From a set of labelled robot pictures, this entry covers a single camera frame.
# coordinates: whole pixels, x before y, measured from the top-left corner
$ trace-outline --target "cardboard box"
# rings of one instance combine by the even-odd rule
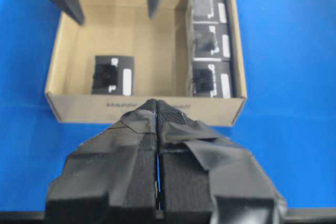
[[[113,123],[156,98],[208,124],[233,125],[247,99],[236,0],[226,0],[236,92],[231,99],[185,97],[187,0],[156,2],[152,19],[147,2],[80,0],[82,26],[61,15],[45,89],[58,121]],[[90,94],[96,55],[134,56],[134,96]]]

